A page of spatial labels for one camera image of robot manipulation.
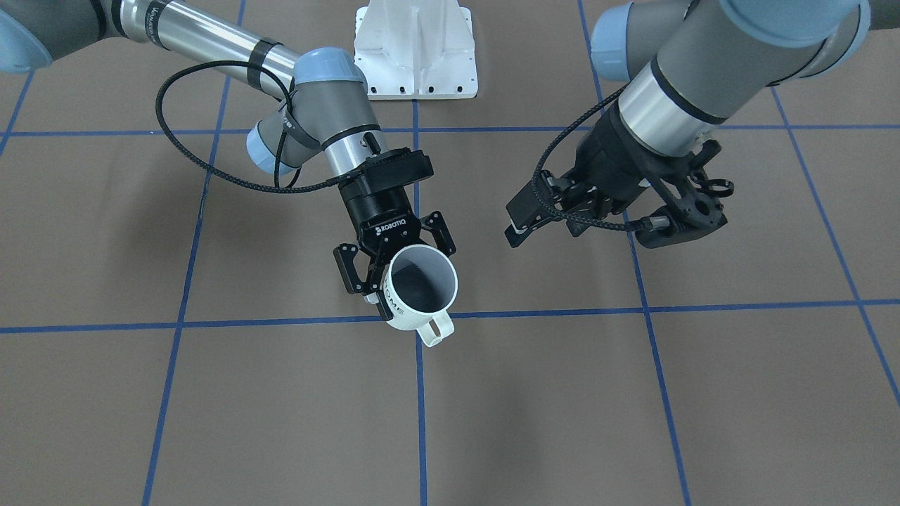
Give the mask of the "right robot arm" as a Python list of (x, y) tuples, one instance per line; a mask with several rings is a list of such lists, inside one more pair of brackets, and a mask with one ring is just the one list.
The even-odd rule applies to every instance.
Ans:
[[(387, 294), (390, 282), (438, 286), (454, 281), (456, 251), (440, 212), (415, 214), (408, 188), (434, 170), (411, 148), (389, 148), (367, 96), (363, 71), (335, 47), (299, 54), (184, 1), (4, 1), (2, 71), (27, 74), (106, 39), (144, 43), (190, 60), (155, 93), (162, 134), (209, 176), (255, 193), (303, 195), (334, 187), (354, 229), (335, 247), (348, 292)], [(247, 153), (270, 182), (218, 169), (171, 128), (169, 92), (196, 74), (222, 73), (276, 100), (250, 128)]]

